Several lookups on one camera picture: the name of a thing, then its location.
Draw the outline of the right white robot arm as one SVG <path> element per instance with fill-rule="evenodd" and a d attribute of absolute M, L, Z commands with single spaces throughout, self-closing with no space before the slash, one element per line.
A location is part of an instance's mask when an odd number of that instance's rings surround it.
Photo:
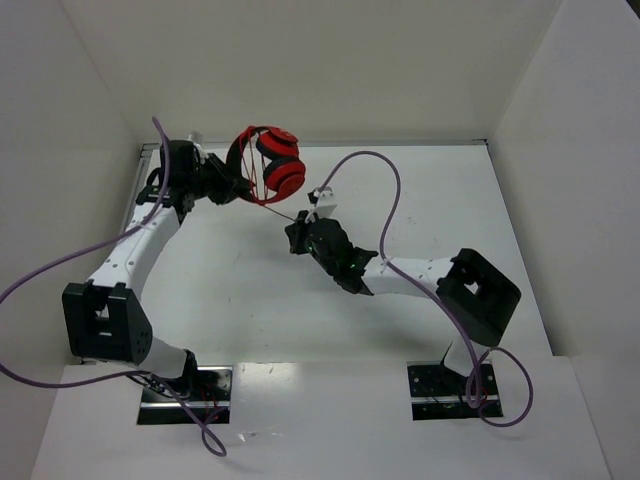
<path fill-rule="evenodd" d="M 305 210 L 285 228 L 290 252 L 309 254 L 343 290 L 356 295 L 424 295 L 453 317 L 459 338 L 438 371 L 441 387 L 460 394 L 474 380 L 474 360 L 497 347 L 520 302 L 520 289 L 479 252 L 463 248 L 440 259 L 384 258 L 355 246 L 331 218 Z"/>

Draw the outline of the red black headphones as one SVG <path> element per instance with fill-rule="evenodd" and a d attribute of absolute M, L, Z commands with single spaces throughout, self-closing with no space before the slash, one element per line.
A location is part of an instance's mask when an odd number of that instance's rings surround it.
<path fill-rule="evenodd" d="M 259 198 L 254 194 L 256 183 L 242 174 L 245 148 L 255 139 L 258 153 L 268 160 L 263 168 L 262 179 L 268 191 L 275 195 Z M 231 143 L 225 164 L 229 171 L 244 180 L 236 188 L 237 196 L 250 203 L 268 205 L 282 201 L 304 184 L 306 166 L 299 158 L 298 139 L 290 132 L 275 126 L 249 126 Z"/>

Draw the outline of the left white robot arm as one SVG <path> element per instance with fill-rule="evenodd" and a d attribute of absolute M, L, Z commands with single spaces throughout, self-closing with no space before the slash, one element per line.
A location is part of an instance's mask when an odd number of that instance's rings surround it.
<path fill-rule="evenodd" d="M 142 305 L 144 285 L 169 240 L 196 201 L 225 205 L 249 191 L 231 167 L 189 140 L 171 140 L 135 199 L 128 234 L 83 283 L 70 283 L 62 305 L 71 353 L 111 361 L 153 375 L 153 389 L 179 398 L 203 380 L 193 352 L 157 338 Z"/>

